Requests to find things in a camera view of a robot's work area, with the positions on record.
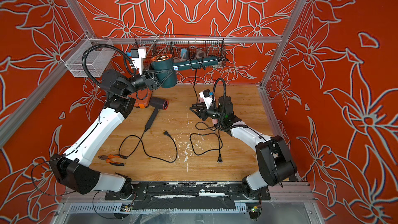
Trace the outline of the dark green hair dryer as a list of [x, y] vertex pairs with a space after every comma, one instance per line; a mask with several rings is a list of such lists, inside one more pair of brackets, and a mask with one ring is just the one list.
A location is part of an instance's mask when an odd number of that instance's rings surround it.
[[[174, 62], [174, 57], [171, 54], [165, 54], [152, 57], [150, 66], [153, 68], [153, 70], [172, 69], [173, 73], [170, 76], [173, 76], [174, 87], [177, 85], [178, 82], [177, 72], [189, 69], [205, 69], [210, 66], [218, 65], [221, 61], [222, 60], [217, 56], [207, 56], [193, 58], [191, 60], [181, 62]], [[157, 77], [163, 79], [168, 78], [169, 76], [158, 75]]]

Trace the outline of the pink hair dryer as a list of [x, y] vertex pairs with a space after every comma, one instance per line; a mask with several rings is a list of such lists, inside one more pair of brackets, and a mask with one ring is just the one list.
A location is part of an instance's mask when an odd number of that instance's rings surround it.
[[207, 90], [203, 90], [199, 93], [200, 103], [205, 103], [206, 108], [209, 109], [212, 106], [212, 98], [210, 93], [207, 93]]

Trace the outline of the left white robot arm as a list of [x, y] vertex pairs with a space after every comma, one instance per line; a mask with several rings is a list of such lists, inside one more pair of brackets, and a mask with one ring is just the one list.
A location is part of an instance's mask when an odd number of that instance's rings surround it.
[[108, 44], [94, 45], [83, 52], [81, 62], [84, 72], [108, 94], [108, 99], [97, 120], [64, 154], [53, 155], [49, 165], [57, 182], [77, 193], [85, 195], [91, 191], [112, 191], [126, 199], [133, 193], [129, 177], [101, 173], [90, 169], [90, 165], [100, 147], [133, 110], [135, 100], [129, 95], [146, 88], [158, 89], [172, 75], [174, 68], [172, 65], [161, 66], [141, 74], [133, 73], [131, 77], [110, 69], [98, 81], [89, 71], [87, 59], [90, 53], [99, 48], [111, 49], [121, 54], [125, 62], [131, 61], [125, 52]]

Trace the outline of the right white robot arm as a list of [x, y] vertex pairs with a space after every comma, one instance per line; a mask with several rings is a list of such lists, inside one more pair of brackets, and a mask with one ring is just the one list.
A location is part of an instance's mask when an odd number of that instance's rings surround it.
[[212, 90], [196, 92], [195, 96], [197, 101], [190, 111], [203, 121], [211, 119], [214, 134], [224, 132], [256, 152], [258, 170], [242, 179], [243, 194], [252, 198], [264, 187], [282, 186], [284, 180], [297, 172], [283, 137], [262, 134], [235, 115], [224, 79], [217, 79]]

